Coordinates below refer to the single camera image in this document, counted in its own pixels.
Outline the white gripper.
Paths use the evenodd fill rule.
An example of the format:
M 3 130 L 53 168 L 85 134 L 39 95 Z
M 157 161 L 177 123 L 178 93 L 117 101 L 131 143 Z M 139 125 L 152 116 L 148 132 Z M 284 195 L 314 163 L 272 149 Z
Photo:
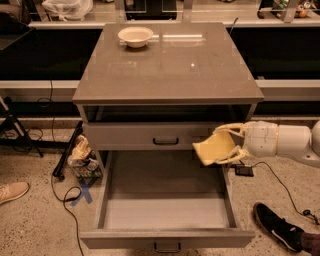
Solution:
M 278 125 L 264 121 L 224 124 L 214 130 L 215 133 L 228 132 L 238 137 L 244 137 L 243 148 L 236 146 L 226 156 L 218 158 L 216 164 L 228 164 L 239 161 L 250 154 L 256 157 L 271 157 L 276 155 Z

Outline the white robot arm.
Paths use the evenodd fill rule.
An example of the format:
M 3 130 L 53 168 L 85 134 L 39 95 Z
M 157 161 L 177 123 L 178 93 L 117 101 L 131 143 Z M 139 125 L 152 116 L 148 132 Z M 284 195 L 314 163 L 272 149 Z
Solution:
M 229 132 L 243 139 L 238 152 L 244 156 L 287 157 L 299 163 L 319 167 L 319 124 L 307 126 L 278 125 L 250 121 L 219 126 L 214 133 Z

